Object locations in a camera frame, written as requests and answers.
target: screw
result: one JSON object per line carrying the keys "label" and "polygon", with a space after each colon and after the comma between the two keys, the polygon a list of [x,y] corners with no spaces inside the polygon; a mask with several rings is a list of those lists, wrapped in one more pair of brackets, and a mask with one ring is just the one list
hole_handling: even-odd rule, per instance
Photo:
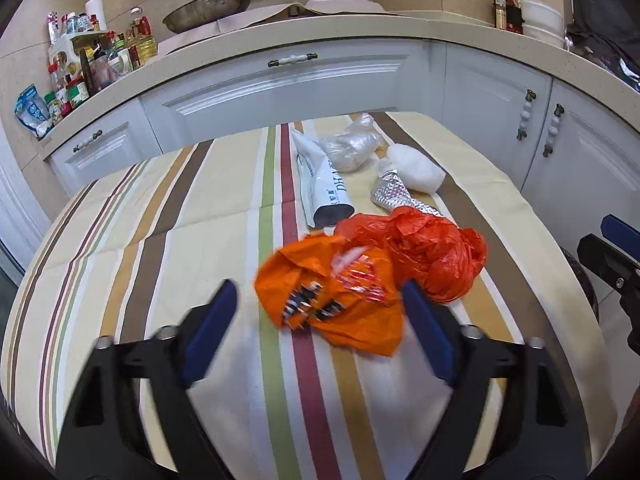
{"label": "screw", "polygon": [[469,339],[482,339],[482,332],[475,325],[465,325],[462,327],[462,335]]}
{"label": "screw", "polygon": [[541,337],[532,337],[529,339],[529,346],[541,350],[545,347],[545,340]]}
{"label": "screw", "polygon": [[109,348],[113,344],[113,338],[108,335],[103,335],[95,340],[95,347],[98,350],[104,350]]}
{"label": "screw", "polygon": [[154,334],[156,339],[165,340],[171,339],[178,335],[178,328],[173,325],[165,325],[158,329]]}

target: paper towel roll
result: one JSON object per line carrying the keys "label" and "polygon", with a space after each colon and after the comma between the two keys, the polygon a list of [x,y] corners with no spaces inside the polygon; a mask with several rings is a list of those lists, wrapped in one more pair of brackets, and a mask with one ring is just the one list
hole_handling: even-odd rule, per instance
{"label": "paper towel roll", "polygon": [[92,14],[97,16],[98,22],[100,23],[100,30],[109,30],[107,28],[107,19],[104,17],[102,0],[89,0],[84,4],[84,12],[86,12],[89,17],[91,17]]}

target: white cabinet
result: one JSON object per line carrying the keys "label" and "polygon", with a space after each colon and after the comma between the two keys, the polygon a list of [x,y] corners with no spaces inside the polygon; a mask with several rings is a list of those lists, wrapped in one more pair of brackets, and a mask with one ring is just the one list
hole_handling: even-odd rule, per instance
{"label": "white cabinet", "polygon": [[51,155],[51,164],[70,196],[82,186],[142,160],[160,147],[139,98],[90,124]]}
{"label": "white cabinet", "polygon": [[522,189],[540,139],[551,80],[521,63],[449,44],[442,124]]}
{"label": "white cabinet", "polygon": [[[561,105],[557,134],[552,124]],[[548,133],[553,152],[543,156]],[[554,81],[524,198],[558,244],[574,256],[578,241],[613,214],[640,228],[640,135],[582,92]],[[598,299],[610,288],[592,274]]]}
{"label": "white cabinet", "polygon": [[147,92],[142,101],[163,152],[268,124],[428,110],[424,101],[433,103],[444,82],[444,64],[437,63],[444,46],[435,46],[431,57],[430,48],[428,41],[398,39],[299,44],[209,66]]}

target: striped tablecloth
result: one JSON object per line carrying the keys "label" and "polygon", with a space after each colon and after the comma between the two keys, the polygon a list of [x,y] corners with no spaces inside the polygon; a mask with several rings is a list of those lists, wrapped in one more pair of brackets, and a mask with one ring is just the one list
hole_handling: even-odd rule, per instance
{"label": "striped tablecloth", "polygon": [[[421,149],[447,171],[437,195],[416,197],[487,241],[486,269],[453,312],[493,338],[545,339],[584,409],[585,447],[596,461],[616,420],[604,343],[553,238],[508,178],[440,124],[414,113],[374,116],[388,143]],[[324,118],[202,142],[102,178],[71,199],[22,281],[0,362],[11,409],[51,463],[94,340],[145,338],[231,278],[241,293],[238,314],[190,395],[233,475],[406,477],[450,395],[412,329],[406,326],[392,358],[332,347],[317,333],[277,330],[252,287],[274,248],[308,232],[290,129],[322,137],[350,121]],[[374,159],[344,180],[356,211],[383,214],[369,200]],[[500,387],[492,384],[469,466],[486,457]],[[172,466],[144,380],[140,389],[156,460]]]}

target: cabinet handle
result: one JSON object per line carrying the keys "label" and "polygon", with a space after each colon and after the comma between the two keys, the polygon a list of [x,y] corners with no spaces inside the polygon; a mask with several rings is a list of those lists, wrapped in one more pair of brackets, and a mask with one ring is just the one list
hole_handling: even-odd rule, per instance
{"label": "cabinet handle", "polygon": [[82,150],[83,148],[87,147],[89,144],[91,144],[92,142],[94,142],[95,139],[97,139],[98,137],[100,137],[102,135],[102,130],[98,130],[97,132],[95,132],[91,138],[84,140],[83,142],[79,142],[78,144],[76,144],[74,146],[74,153],[79,152],[80,150]]}
{"label": "cabinet handle", "polygon": [[296,63],[302,63],[304,61],[311,61],[312,59],[318,59],[318,54],[302,54],[300,56],[283,57],[282,59],[272,59],[267,63],[269,68],[275,66],[291,65]]}
{"label": "cabinet handle", "polygon": [[516,139],[522,140],[527,137],[527,125],[529,124],[529,119],[531,118],[531,108],[532,101],[536,99],[538,96],[533,90],[527,89],[527,95],[524,96],[524,106],[522,107],[522,111],[520,112],[520,126],[518,127],[518,134],[516,135]]}
{"label": "cabinet handle", "polygon": [[558,127],[562,114],[564,114],[564,107],[558,103],[556,104],[556,110],[554,110],[554,116],[551,117],[549,127],[546,129],[545,149],[542,152],[542,156],[545,158],[548,158],[548,156],[554,152],[554,144],[556,143],[556,136],[558,135]]}

